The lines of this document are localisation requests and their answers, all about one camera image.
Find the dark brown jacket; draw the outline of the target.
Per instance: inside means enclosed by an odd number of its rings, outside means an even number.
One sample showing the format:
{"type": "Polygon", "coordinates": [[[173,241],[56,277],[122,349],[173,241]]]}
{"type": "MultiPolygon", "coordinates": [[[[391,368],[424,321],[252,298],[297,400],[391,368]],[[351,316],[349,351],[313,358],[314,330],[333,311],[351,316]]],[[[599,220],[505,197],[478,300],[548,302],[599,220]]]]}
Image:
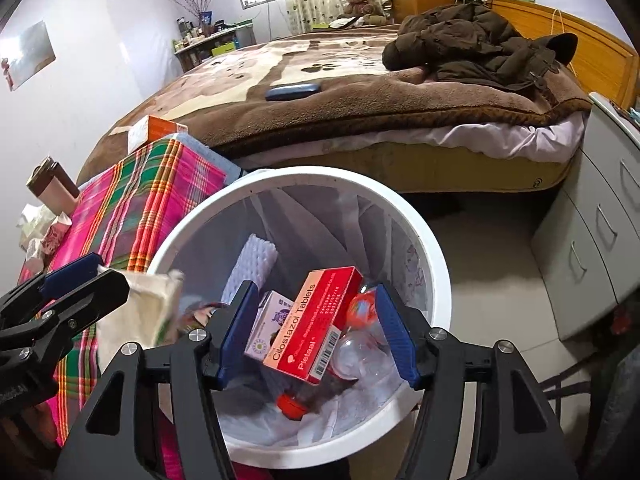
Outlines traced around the dark brown jacket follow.
{"type": "Polygon", "coordinates": [[[544,76],[572,62],[577,45],[572,32],[526,38],[484,4],[468,2],[405,18],[382,62],[392,72],[423,67],[437,81],[527,94],[544,90],[544,76]]]}

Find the bed with brown blanket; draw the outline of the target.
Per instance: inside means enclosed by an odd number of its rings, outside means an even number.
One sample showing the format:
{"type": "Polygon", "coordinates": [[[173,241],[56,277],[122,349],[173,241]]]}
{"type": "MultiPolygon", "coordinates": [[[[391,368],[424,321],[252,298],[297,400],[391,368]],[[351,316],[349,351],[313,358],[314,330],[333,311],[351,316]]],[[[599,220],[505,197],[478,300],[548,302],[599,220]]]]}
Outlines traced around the bed with brown blanket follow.
{"type": "Polygon", "coordinates": [[[82,166],[87,182],[127,151],[153,115],[244,169],[333,166],[401,193],[528,192],[568,171],[591,103],[561,67],[531,94],[386,70],[392,26],[308,32],[210,58],[120,118],[82,166]],[[306,99],[268,102],[284,84],[318,82],[306,99]]]}

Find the red Cilostazol tablet box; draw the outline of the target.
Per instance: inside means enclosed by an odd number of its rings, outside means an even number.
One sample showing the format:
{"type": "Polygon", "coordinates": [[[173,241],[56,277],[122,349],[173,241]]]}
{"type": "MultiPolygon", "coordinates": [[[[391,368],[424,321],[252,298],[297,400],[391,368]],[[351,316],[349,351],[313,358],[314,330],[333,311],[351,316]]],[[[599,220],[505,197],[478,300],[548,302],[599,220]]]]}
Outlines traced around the red Cilostazol tablet box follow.
{"type": "Polygon", "coordinates": [[[309,272],[262,364],[318,385],[361,283],[362,275],[354,266],[309,272]]]}

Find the clear plastic bottle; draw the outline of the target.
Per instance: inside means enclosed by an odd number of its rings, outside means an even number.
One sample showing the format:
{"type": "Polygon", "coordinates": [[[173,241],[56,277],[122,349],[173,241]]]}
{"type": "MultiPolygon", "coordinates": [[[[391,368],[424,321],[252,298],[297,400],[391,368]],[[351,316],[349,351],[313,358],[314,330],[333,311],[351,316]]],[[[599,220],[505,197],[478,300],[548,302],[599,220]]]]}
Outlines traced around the clear plastic bottle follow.
{"type": "Polygon", "coordinates": [[[321,405],[351,388],[369,388],[394,367],[376,313],[376,286],[362,285],[346,310],[345,329],[333,347],[326,371],[316,386],[293,386],[278,396],[276,404],[288,419],[320,411],[321,405]]]}

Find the cluttered side desk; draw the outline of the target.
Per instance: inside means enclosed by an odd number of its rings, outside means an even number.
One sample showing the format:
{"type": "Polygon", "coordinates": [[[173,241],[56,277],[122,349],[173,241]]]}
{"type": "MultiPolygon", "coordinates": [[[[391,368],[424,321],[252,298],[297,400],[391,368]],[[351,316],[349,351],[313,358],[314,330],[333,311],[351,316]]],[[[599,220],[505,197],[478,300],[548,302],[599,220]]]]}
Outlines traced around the cluttered side desk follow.
{"type": "Polygon", "coordinates": [[[191,37],[174,43],[174,55],[183,73],[193,70],[210,58],[254,46],[256,38],[252,20],[235,24],[219,21],[208,36],[191,37]]]}

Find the grey drawer nightstand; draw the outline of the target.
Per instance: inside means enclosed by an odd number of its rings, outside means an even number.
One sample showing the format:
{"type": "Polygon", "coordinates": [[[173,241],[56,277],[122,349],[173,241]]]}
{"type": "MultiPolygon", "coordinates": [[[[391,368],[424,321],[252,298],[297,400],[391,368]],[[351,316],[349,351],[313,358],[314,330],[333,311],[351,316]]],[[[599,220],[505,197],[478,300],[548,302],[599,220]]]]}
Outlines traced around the grey drawer nightstand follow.
{"type": "Polygon", "coordinates": [[[639,128],[597,92],[582,145],[532,251],[567,340],[639,289],[639,128]]]}

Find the white foam net sleeve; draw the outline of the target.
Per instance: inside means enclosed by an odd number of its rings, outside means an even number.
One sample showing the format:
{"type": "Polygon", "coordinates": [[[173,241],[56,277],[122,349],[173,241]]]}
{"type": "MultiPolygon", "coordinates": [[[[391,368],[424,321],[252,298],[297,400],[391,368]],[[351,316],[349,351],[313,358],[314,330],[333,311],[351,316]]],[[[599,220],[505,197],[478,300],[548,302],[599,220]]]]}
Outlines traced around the white foam net sleeve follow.
{"type": "Polygon", "coordinates": [[[250,234],[224,285],[220,301],[231,304],[244,281],[251,281],[261,289],[269,278],[277,258],[278,251],[275,244],[269,240],[263,240],[254,233],[250,234]]]}

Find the orange white small box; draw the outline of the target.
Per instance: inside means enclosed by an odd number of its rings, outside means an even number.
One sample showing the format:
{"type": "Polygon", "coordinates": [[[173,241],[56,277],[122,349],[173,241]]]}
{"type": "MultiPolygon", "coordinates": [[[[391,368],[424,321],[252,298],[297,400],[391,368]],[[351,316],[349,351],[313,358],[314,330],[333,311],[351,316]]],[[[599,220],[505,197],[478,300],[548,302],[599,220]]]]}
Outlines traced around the orange white small box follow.
{"type": "Polygon", "coordinates": [[[146,115],[138,120],[128,130],[127,152],[129,154],[142,148],[143,145],[160,140],[164,136],[174,133],[188,133],[189,128],[180,122],[146,115]]]}

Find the purple drink carton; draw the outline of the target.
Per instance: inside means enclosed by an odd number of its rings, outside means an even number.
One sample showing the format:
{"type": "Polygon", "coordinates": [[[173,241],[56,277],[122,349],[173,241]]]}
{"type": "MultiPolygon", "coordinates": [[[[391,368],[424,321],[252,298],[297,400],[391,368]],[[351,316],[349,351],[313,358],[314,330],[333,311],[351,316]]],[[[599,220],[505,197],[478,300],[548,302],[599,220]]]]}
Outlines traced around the purple drink carton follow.
{"type": "Polygon", "coordinates": [[[265,359],[292,307],[292,300],[274,290],[262,296],[244,356],[255,361],[265,359]]]}

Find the white paper bag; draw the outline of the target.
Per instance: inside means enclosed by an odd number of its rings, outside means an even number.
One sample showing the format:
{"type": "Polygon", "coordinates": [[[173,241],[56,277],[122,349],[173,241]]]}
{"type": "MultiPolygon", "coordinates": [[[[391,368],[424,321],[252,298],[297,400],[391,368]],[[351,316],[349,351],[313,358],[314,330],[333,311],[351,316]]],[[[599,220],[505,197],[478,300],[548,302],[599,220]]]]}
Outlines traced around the white paper bag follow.
{"type": "Polygon", "coordinates": [[[129,285],[126,302],[96,323],[100,372],[126,342],[143,349],[170,344],[178,336],[179,301],[184,274],[171,270],[167,274],[119,271],[129,285]]]}

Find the white trash bin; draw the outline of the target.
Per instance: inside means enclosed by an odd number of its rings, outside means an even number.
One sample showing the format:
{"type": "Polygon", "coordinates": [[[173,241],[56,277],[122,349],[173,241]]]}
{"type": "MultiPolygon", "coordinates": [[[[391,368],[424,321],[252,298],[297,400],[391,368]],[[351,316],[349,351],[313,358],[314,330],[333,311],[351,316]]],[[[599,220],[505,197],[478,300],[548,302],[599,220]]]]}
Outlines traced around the white trash bin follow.
{"type": "Polygon", "coordinates": [[[354,455],[405,422],[420,402],[390,361],[348,356],[346,310],[366,283],[389,282],[431,325],[451,321],[451,283],[420,214],[356,172],[296,166],[251,172],[196,206],[173,229],[150,272],[184,276],[181,304],[224,301],[251,237],[277,259],[259,284],[293,301],[268,334],[268,354],[243,358],[214,396],[230,458],[300,469],[354,455]]]}

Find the wall poster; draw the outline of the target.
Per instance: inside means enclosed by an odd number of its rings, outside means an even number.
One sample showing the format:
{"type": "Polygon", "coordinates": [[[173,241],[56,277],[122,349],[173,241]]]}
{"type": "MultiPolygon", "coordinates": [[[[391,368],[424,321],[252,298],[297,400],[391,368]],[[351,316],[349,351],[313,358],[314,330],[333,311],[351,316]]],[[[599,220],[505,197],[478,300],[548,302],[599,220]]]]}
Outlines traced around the wall poster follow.
{"type": "Polygon", "coordinates": [[[1,41],[1,70],[10,91],[55,61],[47,25],[40,21],[1,41]]]}

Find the red strawberry milk carton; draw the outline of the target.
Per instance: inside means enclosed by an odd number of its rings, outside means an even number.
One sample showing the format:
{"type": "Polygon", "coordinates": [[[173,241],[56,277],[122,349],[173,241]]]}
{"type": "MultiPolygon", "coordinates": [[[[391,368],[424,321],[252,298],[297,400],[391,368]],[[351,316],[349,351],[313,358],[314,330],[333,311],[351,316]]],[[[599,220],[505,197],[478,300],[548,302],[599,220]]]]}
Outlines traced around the red strawberry milk carton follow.
{"type": "Polygon", "coordinates": [[[41,241],[43,255],[50,257],[58,251],[72,224],[72,219],[65,212],[53,219],[41,241]]]}

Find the plaid tablecloth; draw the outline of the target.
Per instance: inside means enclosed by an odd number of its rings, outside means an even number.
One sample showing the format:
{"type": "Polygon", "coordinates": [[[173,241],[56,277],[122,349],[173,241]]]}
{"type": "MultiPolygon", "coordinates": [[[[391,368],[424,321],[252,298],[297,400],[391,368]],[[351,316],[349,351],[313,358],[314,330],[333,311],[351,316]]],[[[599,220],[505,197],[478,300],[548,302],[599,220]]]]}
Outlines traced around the plaid tablecloth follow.
{"type": "MultiPolygon", "coordinates": [[[[80,202],[70,217],[72,225],[49,268],[58,270],[95,252],[109,268],[146,272],[176,225],[240,172],[190,136],[165,138],[117,157],[115,165],[81,189],[80,202]]],[[[66,440],[119,345],[136,340],[150,348],[173,342],[176,321],[174,312],[154,313],[143,324],[149,333],[126,330],[112,344],[101,342],[95,327],[75,337],[73,349],[54,372],[58,393],[48,402],[60,442],[66,440]]]]}

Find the teddy bear with hat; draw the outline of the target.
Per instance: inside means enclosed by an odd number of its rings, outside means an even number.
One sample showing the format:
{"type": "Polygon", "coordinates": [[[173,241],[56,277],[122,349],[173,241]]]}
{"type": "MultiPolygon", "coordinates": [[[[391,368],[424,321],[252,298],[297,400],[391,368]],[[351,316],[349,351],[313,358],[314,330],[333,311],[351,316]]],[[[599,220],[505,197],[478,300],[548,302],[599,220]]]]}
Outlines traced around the teddy bear with hat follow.
{"type": "Polygon", "coordinates": [[[347,18],[355,25],[383,26],[387,18],[376,0],[342,0],[340,18],[347,18]]]}

